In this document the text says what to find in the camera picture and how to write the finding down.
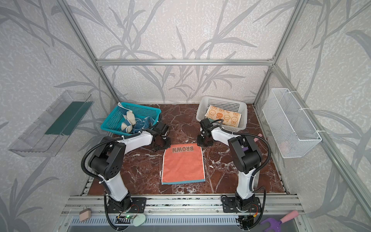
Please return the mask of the brown red bear towel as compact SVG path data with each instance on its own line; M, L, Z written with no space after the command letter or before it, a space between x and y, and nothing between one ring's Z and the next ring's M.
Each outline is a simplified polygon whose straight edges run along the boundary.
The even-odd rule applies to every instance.
M178 144L165 150L161 175L163 185L204 181L205 167L201 147L197 144Z

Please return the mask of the blue cream Doraemon towel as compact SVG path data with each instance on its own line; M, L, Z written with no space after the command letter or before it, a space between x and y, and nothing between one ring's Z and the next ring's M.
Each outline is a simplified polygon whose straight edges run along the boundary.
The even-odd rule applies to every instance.
M120 126L122 132L136 134L155 124L152 117L138 118L132 110L125 108L121 103L118 104L118 107L124 119Z

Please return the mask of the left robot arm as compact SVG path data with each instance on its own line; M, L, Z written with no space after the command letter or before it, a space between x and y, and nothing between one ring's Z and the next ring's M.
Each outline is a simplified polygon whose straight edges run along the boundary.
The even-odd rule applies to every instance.
M103 137L101 142L88 150L81 160L81 169L104 186L109 199L121 208L131 204L130 193L120 174L125 154L151 145L154 151L168 149L169 126L158 122L154 126L129 136Z

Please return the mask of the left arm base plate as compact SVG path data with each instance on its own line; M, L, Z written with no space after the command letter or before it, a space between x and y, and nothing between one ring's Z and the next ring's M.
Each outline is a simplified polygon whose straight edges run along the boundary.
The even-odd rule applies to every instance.
M108 197L106 202L106 212L111 213L143 213L145 211L147 198L145 197L126 197L121 202Z

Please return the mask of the teal plastic basket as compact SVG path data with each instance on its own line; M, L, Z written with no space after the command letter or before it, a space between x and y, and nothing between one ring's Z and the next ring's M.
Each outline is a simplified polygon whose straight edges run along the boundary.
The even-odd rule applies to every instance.
M153 128L160 121L160 115L158 108L120 102L100 128L116 135L129 136Z

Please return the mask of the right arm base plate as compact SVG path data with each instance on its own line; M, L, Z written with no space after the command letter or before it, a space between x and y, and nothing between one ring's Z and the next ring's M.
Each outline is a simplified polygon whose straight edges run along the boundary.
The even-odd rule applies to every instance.
M229 197L221 196L222 208L224 213L260 213L262 211L259 197L253 194L248 199L242 199L236 195Z

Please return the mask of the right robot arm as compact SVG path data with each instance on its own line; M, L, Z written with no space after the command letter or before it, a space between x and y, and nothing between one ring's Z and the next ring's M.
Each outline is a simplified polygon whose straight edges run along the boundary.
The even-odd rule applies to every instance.
M222 123L222 119L201 120L201 134L197 137L197 145L199 147L211 147L214 142L220 142L229 147L234 166L238 170L235 202L242 208L253 202L256 193L254 179L256 174L270 162L271 147L261 136L229 131L222 126ZM255 141L256 139L267 146L268 153L265 161L262 161L262 153Z

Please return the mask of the white plastic basket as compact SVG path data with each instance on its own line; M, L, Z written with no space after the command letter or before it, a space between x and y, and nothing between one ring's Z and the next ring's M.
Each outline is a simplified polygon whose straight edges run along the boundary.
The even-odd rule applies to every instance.
M247 105L241 101L204 96L199 104L196 119L197 121L222 119L222 126L226 130L239 132L247 125Z

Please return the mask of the orange bunny pattern towel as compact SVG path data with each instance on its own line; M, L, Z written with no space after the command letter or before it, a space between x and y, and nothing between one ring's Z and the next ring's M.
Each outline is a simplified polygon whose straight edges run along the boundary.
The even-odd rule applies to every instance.
M224 125L238 127L241 114L233 111L223 110L216 106L209 106L206 111L205 117L211 120L222 119Z

